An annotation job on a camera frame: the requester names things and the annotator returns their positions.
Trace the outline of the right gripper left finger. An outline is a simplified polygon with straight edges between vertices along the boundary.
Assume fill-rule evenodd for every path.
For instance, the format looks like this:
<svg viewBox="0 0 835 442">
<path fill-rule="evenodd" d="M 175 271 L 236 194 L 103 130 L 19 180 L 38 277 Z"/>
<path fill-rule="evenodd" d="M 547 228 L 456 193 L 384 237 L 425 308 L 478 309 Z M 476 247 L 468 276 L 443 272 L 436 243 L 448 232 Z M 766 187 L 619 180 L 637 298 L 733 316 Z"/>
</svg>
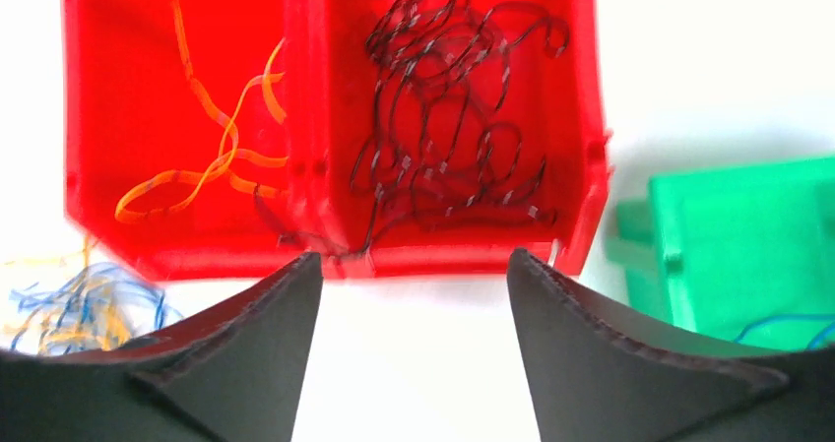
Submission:
<svg viewBox="0 0 835 442">
<path fill-rule="evenodd" d="M 5 441 L 289 441 L 323 276 L 305 253 L 114 350 L 1 354 Z"/>
</svg>

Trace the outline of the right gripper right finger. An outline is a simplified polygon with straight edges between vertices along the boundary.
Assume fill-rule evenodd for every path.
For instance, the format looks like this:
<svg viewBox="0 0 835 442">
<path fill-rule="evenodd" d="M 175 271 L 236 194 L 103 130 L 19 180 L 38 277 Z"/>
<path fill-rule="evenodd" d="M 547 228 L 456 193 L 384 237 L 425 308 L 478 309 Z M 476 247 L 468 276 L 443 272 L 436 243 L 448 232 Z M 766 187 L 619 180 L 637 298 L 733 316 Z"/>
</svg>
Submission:
<svg viewBox="0 0 835 442">
<path fill-rule="evenodd" d="M 506 274 L 544 441 L 830 441 L 834 350 L 734 344 L 642 314 L 524 249 Z"/>
</svg>

